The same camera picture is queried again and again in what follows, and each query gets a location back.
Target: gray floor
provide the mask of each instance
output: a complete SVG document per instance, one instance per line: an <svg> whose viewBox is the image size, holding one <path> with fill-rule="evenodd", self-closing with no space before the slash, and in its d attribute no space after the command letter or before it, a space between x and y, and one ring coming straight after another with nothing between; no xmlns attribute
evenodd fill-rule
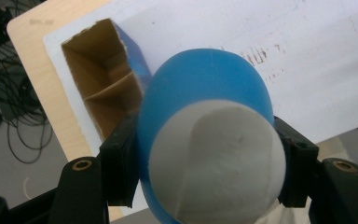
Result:
<svg viewBox="0 0 358 224"><path fill-rule="evenodd" d="M24 160L30 160L37 154L21 144L12 129L10 136L13 149ZM31 146L38 146L41 127L21 127L21 135ZM10 153L7 145L7 125L0 126L0 196L7 200L11 208L33 198L58 185L61 170L66 158L55 134L51 142L43 149L40 159L34 164L22 164Z"/></svg>

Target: cardboard divider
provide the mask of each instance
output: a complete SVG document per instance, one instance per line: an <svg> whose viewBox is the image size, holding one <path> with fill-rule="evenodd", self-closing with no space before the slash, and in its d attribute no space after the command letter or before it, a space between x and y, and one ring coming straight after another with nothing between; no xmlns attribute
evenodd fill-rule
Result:
<svg viewBox="0 0 358 224"><path fill-rule="evenodd" d="M110 20L95 25L62 44L77 89L104 140L142 101L142 91Z"/></svg>

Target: white patch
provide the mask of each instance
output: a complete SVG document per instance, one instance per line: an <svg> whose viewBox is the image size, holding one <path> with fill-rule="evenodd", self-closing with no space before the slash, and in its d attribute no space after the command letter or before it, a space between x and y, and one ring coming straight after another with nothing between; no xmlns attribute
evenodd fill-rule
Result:
<svg viewBox="0 0 358 224"><path fill-rule="evenodd" d="M161 128L149 174L164 209L183 223L253 223L278 197L281 140L253 109L230 101L189 105Z"/></svg>

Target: tangled wires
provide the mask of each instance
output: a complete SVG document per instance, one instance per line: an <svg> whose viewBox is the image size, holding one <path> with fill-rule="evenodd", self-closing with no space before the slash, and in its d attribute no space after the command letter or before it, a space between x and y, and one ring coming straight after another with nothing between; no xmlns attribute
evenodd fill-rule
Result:
<svg viewBox="0 0 358 224"><path fill-rule="evenodd" d="M4 116L1 108L5 108L8 115ZM2 122L7 124L7 144L13 156L22 163L36 162L42 154L42 149L51 140L52 129L48 125L46 113L27 76L24 76L17 84L8 74L0 74L0 124ZM30 143L27 143L27 135L23 134L25 129L30 128L37 130L33 133L40 132L40 140L37 146L31 146ZM20 158L16 154L16 148L12 145L14 137L17 137L24 147L36 150L36 157L28 161Z"/></svg>

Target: white surface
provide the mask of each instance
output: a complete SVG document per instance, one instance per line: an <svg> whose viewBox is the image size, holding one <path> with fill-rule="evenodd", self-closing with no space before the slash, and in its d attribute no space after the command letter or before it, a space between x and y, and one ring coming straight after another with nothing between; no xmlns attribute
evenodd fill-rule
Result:
<svg viewBox="0 0 358 224"><path fill-rule="evenodd" d="M309 140L358 127L358 1L114 0L44 38L94 155L101 140L61 43L108 17L139 44L152 73L185 49L225 49L255 66L274 114Z"/></svg>
<svg viewBox="0 0 358 224"><path fill-rule="evenodd" d="M280 194L285 164L281 139L263 117L212 100L164 124L149 173L159 202L182 223L253 223Z"/></svg>

